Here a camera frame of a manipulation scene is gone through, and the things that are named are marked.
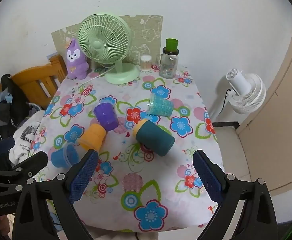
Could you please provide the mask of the glass mason jar mug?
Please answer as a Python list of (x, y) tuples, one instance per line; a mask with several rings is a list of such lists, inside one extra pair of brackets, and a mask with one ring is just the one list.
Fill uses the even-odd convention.
[(165, 79), (173, 79), (176, 75), (179, 60), (179, 50), (168, 51), (166, 47), (157, 55), (156, 64), (159, 66), (159, 75)]

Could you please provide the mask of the wooden chair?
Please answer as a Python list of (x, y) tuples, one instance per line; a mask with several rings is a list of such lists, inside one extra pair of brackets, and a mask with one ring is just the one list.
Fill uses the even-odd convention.
[(66, 74), (66, 65), (58, 54), (50, 57), (44, 66), (31, 67), (12, 76), (3, 75), (0, 91), (7, 90), (12, 94), (12, 103), (18, 106), (35, 103), (46, 109)]

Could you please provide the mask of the purple plush toy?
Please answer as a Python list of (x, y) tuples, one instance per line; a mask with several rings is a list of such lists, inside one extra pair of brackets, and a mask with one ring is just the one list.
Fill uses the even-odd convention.
[(68, 79), (83, 80), (87, 77), (89, 64), (86, 55), (81, 51), (80, 46), (73, 38), (66, 49), (66, 69)]

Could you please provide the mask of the cotton swab container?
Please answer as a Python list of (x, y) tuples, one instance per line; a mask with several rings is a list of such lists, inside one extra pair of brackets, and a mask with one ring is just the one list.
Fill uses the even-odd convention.
[(140, 57), (141, 71), (147, 72), (151, 70), (151, 66), (152, 66), (152, 57), (150, 55), (142, 55)]

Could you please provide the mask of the white floor fan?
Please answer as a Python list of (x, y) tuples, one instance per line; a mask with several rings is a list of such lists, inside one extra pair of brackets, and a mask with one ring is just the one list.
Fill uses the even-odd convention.
[(226, 101), (237, 114), (250, 114), (262, 106), (266, 98), (266, 87), (260, 76), (243, 74), (234, 68), (226, 74), (226, 80), (231, 86)]

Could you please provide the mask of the beige cartoon board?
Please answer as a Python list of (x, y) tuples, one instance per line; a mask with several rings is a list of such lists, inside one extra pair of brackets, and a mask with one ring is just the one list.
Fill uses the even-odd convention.
[[(156, 60), (161, 52), (161, 33), (163, 16), (160, 15), (124, 15), (121, 18), (131, 30), (131, 47), (124, 59), (135, 65), (140, 64), (142, 55), (150, 55)], [(66, 58), (66, 47), (69, 42), (77, 37), (80, 23), (64, 27), (51, 33), (56, 52)]]

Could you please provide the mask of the teal cup yellow rim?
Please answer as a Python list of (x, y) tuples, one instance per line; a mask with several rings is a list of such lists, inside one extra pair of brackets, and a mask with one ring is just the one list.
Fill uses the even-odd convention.
[(147, 119), (139, 120), (133, 127), (135, 139), (145, 147), (164, 157), (175, 143), (175, 138), (168, 132)]

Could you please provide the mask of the blue fuzzy clear cup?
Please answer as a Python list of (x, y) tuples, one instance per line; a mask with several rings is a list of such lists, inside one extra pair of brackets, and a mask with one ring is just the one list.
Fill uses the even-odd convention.
[(79, 163), (79, 155), (74, 143), (67, 143), (64, 147), (52, 152), (51, 162), (57, 168), (69, 168)]

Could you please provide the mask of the floral tablecloth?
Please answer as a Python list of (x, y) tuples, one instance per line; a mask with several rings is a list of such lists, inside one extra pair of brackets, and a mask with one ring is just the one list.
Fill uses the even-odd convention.
[[(32, 153), (51, 155), (76, 143), (94, 124), (94, 106), (111, 102), (119, 126), (107, 133), (96, 171), (74, 204), (87, 226), (112, 231), (167, 231), (206, 224), (217, 204), (209, 198), (193, 165), (203, 150), (212, 162), (222, 157), (212, 121), (189, 70), (180, 67), (171, 80), (153, 66), (122, 85), (106, 82), (101, 69), (84, 80), (65, 79), (44, 113)], [(173, 103), (170, 117), (148, 119), (175, 139), (164, 157), (140, 144), (133, 127), (147, 117), (152, 95)]]

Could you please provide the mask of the purple fuzzy cup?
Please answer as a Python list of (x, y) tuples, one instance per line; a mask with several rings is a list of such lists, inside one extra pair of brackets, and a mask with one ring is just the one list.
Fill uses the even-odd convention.
[(112, 131), (119, 126), (113, 104), (109, 102), (99, 103), (93, 110), (99, 124), (107, 131)]

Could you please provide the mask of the green desk fan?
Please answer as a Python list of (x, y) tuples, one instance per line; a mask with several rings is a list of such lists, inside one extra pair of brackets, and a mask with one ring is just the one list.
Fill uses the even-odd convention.
[(129, 53), (131, 30), (119, 16), (93, 14), (82, 21), (77, 40), (84, 54), (100, 64), (111, 64), (104, 73), (108, 83), (121, 85), (139, 77), (139, 67), (123, 60)]

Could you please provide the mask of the orange fuzzy cup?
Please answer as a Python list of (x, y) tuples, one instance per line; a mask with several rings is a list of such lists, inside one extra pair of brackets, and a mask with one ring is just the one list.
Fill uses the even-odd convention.
[(92, 124), (78, 139), (78, 143), (85, 150), (99, 152), (106, 137), (106, 130), (100, 124)]

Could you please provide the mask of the turquoise beaded clear cup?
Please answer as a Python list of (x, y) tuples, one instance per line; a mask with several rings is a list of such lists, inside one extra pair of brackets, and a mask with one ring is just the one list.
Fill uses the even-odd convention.
[(148, 115), (170, 117), (172, 115), (173, 109), (174, 104), (171, 101), (152, 94), (148, 102), (146, 113)]

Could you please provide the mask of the green cup on jar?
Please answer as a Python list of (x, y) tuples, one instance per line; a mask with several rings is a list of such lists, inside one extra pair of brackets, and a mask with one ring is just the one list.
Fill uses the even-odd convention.
[(179, 41), (174, 38), (167, 38), (166, 39), (166, 51), (175, 52), (177, 51)]

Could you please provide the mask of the pile of clothes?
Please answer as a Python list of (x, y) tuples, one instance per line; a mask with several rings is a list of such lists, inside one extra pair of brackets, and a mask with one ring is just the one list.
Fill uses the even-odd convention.
[(0, 170), (9, 170), (28, 158), (44, 111), (29, 102), (10, 75), (3, 75), (1, 84)]

